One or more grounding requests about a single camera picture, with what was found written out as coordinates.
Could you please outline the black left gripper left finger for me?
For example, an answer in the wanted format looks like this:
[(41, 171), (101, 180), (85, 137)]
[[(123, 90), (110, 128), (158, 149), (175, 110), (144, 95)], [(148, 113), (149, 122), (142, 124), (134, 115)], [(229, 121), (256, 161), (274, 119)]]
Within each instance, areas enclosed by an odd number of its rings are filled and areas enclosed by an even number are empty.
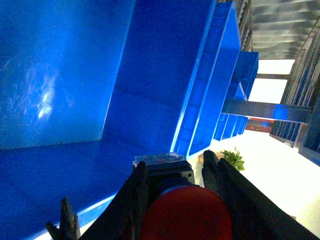
[(139, 240), (148, 207), (148, 171), (141, 161), (81, 240)]

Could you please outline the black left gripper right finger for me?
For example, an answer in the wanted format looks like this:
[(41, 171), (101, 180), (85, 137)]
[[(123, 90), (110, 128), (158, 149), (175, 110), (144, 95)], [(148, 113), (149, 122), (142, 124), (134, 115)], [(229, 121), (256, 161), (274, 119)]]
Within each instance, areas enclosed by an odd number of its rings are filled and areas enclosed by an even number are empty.
[(210, 150), (203, 153), (205, 188), (226, 204), (234, 240), (316, 240), (318, 237), (298, 223), (256, 188), (225, 159)]

